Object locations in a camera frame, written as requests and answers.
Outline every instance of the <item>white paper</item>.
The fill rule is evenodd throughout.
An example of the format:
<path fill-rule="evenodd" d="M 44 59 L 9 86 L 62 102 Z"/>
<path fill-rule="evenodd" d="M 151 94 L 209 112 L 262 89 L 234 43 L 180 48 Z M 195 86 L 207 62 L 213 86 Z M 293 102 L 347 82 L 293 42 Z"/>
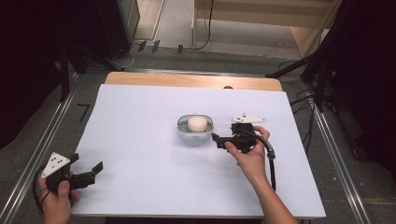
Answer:
<path fill-rule="evenodd" d="M 211 138 L 182 139 L 183 115 L 212 118 L 232 136 L 231 118 L 263 117 L 276 153 L 276 193 L 295 217 L 325 217 L 285 92 L 102 85 L 78 145 L 76 174 L 99 161 L 96 183 L 80 189 L 84 216 L 262 217 L 257 196 Z M 268 160 L 267 175 L 270 177 Z"/>

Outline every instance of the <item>finger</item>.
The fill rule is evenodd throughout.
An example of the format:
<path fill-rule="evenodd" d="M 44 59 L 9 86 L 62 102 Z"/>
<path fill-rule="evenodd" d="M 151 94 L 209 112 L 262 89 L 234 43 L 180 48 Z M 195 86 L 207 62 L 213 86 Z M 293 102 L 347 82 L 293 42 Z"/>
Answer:
<path fill-rule="evenodd" d="M 38 182 L 38 186 L 40 187 L 40 190 L 44 190 L 47 188 L 46 179 L 41 177 L 42 173 L 43 173 L 43 171 L 40 172 L 40 175 L 37 178 L 37 182 Z"/>
<path fill-rule="evenodd" d="M 58 186 L 59 200 L 69 200 L 68 194 L 70 190 L 70 183 L 67 180 L 62 181 Z"/>
<path fill-rule="evenodd" d="M 250 152 L 260 152 L 260 153 L 263 153 L 264 150 L 265 150 L 264 144 L 263 144 L 261 141 L 259 141 L 259 140 L 256 140 L 256 141 L 257 141 L 256 146 L 254 146 L 254 148 L 251 149 Z"/>
<path fill-rule="evenodd" d="M 70 193 L 72 194 L 73 201 L 79 201 L 79 199 L 81 198 L 79 194 L 74 190 L 72 190 Z"/>
<path fill-rule="evenodd" d="M 259 132 L 263 138 L 268 139 L 270 137 L 270 132 L 264 129 L 262 126 L 253 126 L 254 131 Z"/>
<path fill-rule="evenodd" d="M 238 161 L 238 158 L 240 156 L 240 152 L 238 151 L 238 149 L 231 142 L 226 142 L 224 146 L 231 153 L 231 155 L 233 155 L 233 157 Z"/>

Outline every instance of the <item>black curtain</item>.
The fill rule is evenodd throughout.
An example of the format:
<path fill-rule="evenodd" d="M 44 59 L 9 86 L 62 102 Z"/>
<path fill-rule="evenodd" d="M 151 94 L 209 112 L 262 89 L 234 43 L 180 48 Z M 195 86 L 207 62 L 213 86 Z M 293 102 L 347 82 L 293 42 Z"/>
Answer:
<path fill-rule="evenodd" d="M 50 1 L 0 2 L 0 148 L 59 85 L 59 41 Z"/>
<path fill-rule="evenodd" d="M 375 0 L 343 5 L 353 2 L 332 40 L 332 86 L 362 129 L 354 143 L 395 178 L 396 5 Z"/>

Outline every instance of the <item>white ball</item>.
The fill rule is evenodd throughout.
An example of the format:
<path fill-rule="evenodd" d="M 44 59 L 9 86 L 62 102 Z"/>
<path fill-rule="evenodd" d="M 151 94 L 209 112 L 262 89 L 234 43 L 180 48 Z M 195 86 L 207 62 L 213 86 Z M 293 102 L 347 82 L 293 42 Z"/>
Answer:
<path fill-rule="evenodd" d="M 194 116 L 187 121 L 187 127 L 192 133 L 202 133 L 206 130 L 207 121 L 202 116 Z"/>

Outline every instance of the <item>human hand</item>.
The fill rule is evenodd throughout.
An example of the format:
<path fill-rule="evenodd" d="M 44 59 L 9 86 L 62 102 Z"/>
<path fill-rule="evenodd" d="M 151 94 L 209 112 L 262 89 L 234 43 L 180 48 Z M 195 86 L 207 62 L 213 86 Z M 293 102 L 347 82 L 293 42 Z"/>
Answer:
<path fill-rule="evenodd" d="M 75 191 L 70 191 L 70 183 L 65 180 L 58 186 L 58 194 L 47 189 L 46 179 L 38 178 L 40 187 L 40 200 L 44 212 L 46 224 L 63 224 L 67 223 L 71 216 L 71 204 L 69 201 L 69 192 L 74 201 L 79 200 L 79 195 Z"/>
<path fill-rule="evenodd" d="M 254 126 L 254 131 L 260 132 L 261 137 L 265 139 L 270 136 L 270 133 L 260 126 Z M 231 142 L 226 142 L 225 146 L 236 159 L 242 172 L 253 187 L 258 186 L 259 183 L 269 184 L 265 173 L 265 147 L 262 142 L 257 141 L 256 146 L 247 154 L 239 152 Z"/>

